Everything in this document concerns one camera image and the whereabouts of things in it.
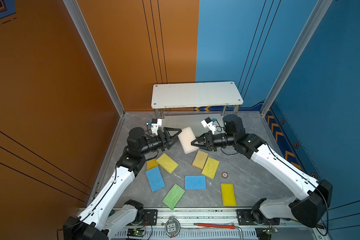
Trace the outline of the yellow foam sponge front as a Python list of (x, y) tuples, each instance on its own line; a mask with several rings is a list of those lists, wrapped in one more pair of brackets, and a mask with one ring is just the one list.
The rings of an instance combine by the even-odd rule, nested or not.
[(222, 192), (223, 206), (225, 207), (237, 206), (233, 184), (221, 184), (221, 192)]

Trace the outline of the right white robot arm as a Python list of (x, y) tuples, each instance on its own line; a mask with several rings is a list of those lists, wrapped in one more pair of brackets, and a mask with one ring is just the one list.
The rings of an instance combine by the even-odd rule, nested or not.
[(259, 136), (247, 133), (237, 115), (224, 116), (223, 129), (224, 132), (219, 134), (208, 131), (193, 140), (191, 145), (207, 151), (232, 146), (237, 153), (268, 170), (294, 194), (279, 200), (260, 199), (252, 207), (253, 222), (262, 225), (271, 219), (295, 219), (306, 227), (315, 228), (328, 212), (333, 185), (304, 173)]

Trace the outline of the white foam sponge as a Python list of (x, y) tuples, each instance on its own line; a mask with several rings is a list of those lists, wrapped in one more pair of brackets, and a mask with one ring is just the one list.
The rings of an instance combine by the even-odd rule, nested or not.
[(190, 154), (199, 149), (199, 147), (193, 146), (191, 144), (191, 142), (196, 139), (191, 127), (182, 129), (182, 132), (178, 135), (178, 138), (185, 154)]

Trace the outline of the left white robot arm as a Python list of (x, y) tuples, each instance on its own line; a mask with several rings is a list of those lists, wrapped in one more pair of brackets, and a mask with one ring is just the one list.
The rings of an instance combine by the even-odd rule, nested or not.
[(122, 156), (106, 185), (95, 199), (75, 218), (70, 217), (58, 230), (65, 240), (110, 240), (122, 228), (140, 223), (144, 205), (129, 200), (116, 213), (115, 204), (144, 164), (146, 154), (169, 150), (178, 140), (181, 129), (163, 128), (156, 136), (148, 135), (141, 127), (130, 130)]

